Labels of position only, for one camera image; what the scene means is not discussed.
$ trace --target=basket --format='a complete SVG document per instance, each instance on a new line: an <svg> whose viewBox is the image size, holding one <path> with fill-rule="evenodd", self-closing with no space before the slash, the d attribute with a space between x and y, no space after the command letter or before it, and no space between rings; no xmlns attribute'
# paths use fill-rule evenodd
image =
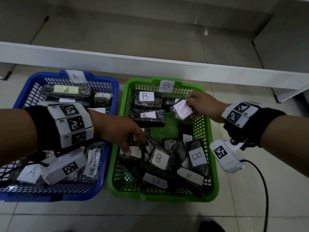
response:
<svg viewBox="0 0 309 232"><path fill-rule="evenodd" d="M84 72L89 84L97 92L113 93L112 106L110 114L114 115L119 91L118 81L111 77L95 76L92 73ZM45 100L39 91L44 84L55 85L72 85L68 75L64 70L59 73L38 72L33 74L26 81L17 101L13 108L24 108L36 105L38 102ZM78 182L60 182L51 185L48 188L39 189L28 186L7 186L7 177L0 181L0 200L10 202L55 202L55 201L83 201L94 197L102 188L108 149L110 143L105 142L104 150L101 155L100 172L97 183L78 183ZM17 162L8 164L0 168L0 174L3 174L17 166Z"/></svg>
<svg viewBox="0 0 309 232"><path fill-rule="evenodd" d="M128 80L125 84L120 115L127 117L129 116L130 105L134 98L134 90L158 92L161 80L175 81L172 93L164 93L163 97L182 98L193 90L205 92L205 90L198 85L186 84L177 79L158 77L154 77L152 79L133 78ZM189 122L193 125L193 139L203 139L205 154L212 174L211 180L204 180L204 185L207 186L208 190L205 192L202 198L194 196L190 191L183 188L178 188L175 193L167 192L164 189L157 188L155 186L149 187L146 191L141 191L132 175L127 172L118 161L116 161L119 149L117 144L113 145L110 165L108 169L107 186L109 191L115 197L129 197L147 201L210 202L214 200L219 192L219 181L216 159L208 146L208 144L212 142L210 119L201 116L198 120L189 119ZM162 140L164 138L177 138L178 124L179 121L174 117L174 114L171 112L166 112L165 126L162 128L151 127L150 136L157 140Z"/></svg>

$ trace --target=yellow label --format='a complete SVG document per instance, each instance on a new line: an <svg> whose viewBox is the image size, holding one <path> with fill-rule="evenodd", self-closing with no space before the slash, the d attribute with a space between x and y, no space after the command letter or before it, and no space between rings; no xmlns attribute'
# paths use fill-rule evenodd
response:
<svg viewBox="0 0 309 232"><path fill-rule="evenodd" d="M53 93L78 94L78 86L55 85Z"/></svg>

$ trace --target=hand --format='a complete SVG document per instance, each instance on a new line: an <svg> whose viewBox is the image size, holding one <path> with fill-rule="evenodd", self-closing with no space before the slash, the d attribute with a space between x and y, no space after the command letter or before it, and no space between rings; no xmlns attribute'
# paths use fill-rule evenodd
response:
<svg viewBox="0 0 309 232"><path fill-rule="evenodd" d="M186 98L187 104L197 111L196 119L203 115L217 123L224 123L225 120L221 115L230 104L220 102L211 95L199 91L192 91Z"/></svg>
<svg viewBox="0 0 309 232"><path fill-rule="evenodd" d="M130 155L130 148L126 142L129 133L135 134L138 142L145 143L143 130L130 118L124 116L103 114L89 110L95 134L111 143L116 143L121 150Z"/></svg>

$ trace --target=green plastic basket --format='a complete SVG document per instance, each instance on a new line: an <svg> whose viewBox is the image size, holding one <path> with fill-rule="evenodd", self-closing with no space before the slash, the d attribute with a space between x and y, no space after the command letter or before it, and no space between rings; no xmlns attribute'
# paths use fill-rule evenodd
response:
<svg viewBox="0 0 309 232"><path fill-rule="evenodd" d="M173 92L165 93L164 97L182 98L193 90L205 92L205 90L198 85L186 84L177 79L161 77L154 77L152 79L132 78L125 84L119 114L121 116L129 116L131 103L134 98L134 90L158 92L161 80L175 81ZM183 188L178 188L174 193L167 192L164 189L155 186L149 187L146 191L141 191L132 175L127 172L118 161L116 161L117 153L119 152L117 144L113 145L107 176L108 190L112 195L115 197L129 197L133 199L171 203L186 201L210 202L214 200L219 192L219 181L216 159L208 146L208 144L212 142L210 120L209 118L201 116L198 120L189 119L189 123L193 125L193 139L202 138L204 141L206 157L212 174L211 180L205 179L204 181L204 185L207 186L208 190L202 198L194 196L190 191ZM151 127L150 136L157 140L162 140L164 138L177 138L178 124L179 121L174 117L173 113L166 112L165 126L162 128Z"/></svg>

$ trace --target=blue plastic basket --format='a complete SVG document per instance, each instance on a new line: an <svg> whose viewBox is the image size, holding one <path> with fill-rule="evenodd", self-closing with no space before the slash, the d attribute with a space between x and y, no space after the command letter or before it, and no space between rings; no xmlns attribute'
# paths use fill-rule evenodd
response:
<svg viewBox="0 0 309 232"><path fill-rule="evenodd" d="M113 93L112 106L110 114L115 114L119 83L116 79L104 76L95 76L92 73L84 72L86 80L97 92ZM13 108L24 108L36 105L38 102L45 100L39 91L44 84L55 85L72 85L68 75L64 70L59 73L38 72L33 74L26 81L25 86L20 92ZM25 186L8 186L0 189L0 200L9 202L55 202L55 201L83 201L91 199L101 190L108 157L109 142L105 142L104 150L101 155L101 166L99 171L98 182L95 183L76 183L63 182L49 186L45 189ZM3 174L17 166L16 162L0 168L0 174ZM7 177L0 181L0 187L5 186Z"/></svg>

